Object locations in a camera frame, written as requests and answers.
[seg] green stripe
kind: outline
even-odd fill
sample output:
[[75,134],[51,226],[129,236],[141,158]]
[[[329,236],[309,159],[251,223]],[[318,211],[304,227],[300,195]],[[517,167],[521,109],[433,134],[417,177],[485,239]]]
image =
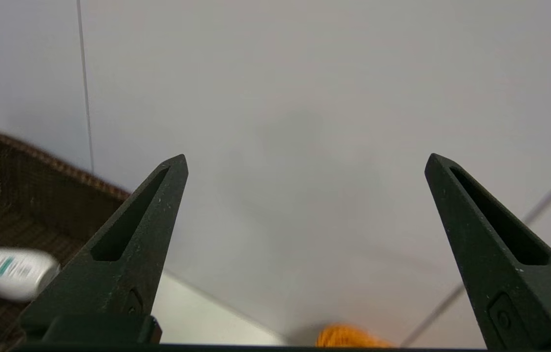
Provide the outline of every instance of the green stripe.
[[8,266],[10,265],[10,263],[13,262],[13,257],[8,257],[4,263],[2,263],[2,265],[0,266],[0,276],[2,276],[4,274],[4,272],[6,271],[6,269],[8,269]]

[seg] orange object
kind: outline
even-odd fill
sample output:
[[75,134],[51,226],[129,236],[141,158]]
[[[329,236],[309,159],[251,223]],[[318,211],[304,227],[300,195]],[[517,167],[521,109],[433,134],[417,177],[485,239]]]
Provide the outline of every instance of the orange object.
[[318,335],[317,347],[394,347],[351,325],[329,325]]

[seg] white plastic bottle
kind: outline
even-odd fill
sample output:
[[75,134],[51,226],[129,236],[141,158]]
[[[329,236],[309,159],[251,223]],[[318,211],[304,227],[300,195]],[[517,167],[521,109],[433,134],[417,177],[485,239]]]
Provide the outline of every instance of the white plastic bottle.
[[0,247],[0,297],[32,301],[59,274],[60,268],[46,252]]

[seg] tile grout line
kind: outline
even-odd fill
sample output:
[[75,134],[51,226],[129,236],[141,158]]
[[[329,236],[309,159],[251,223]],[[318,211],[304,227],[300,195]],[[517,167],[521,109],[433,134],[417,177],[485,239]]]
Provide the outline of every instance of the tile grout line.
[[[525,215],[523,223],[528,227],[537,220],[545,210],[551,206],[551,189],[548,191],[541,200]],[[401,343],[401,347],[409,347],[412,343],[418,339],[423,332],[425,332],[432,324],[438,319],[450,306],[452,306],[458,298],[465,293],[465,285],[459,283],[454,289],[445,297],[430,314],[428,314],[423,321],[417,325],[417,327],[405,338]]]
[[86,114],[86,129],[88,131],[88,153],[89,158],[91,159],[91,174],[95,173],[94,163],[93,163],[93,137],[91,136],[91,115],[88,108],[88,86],[86,80],[86,62],[84,55],[84,33],[82,31],[82,9],[81,9],[81,0],[76,0],[76,11],[78,13],[78,32],[80,35],[80,45],[81,45],[81,61],[82,61],[82,80],[84,85],[84,109]]

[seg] brown wicker basket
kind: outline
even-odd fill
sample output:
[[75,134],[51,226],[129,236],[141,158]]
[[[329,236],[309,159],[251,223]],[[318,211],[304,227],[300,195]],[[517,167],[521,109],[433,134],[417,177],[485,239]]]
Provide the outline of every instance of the brown wicker basket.
[[[0,134],[0,246],[74,257],[129,193]],[[0,299],[0,351],[25,341],[26,303]]]

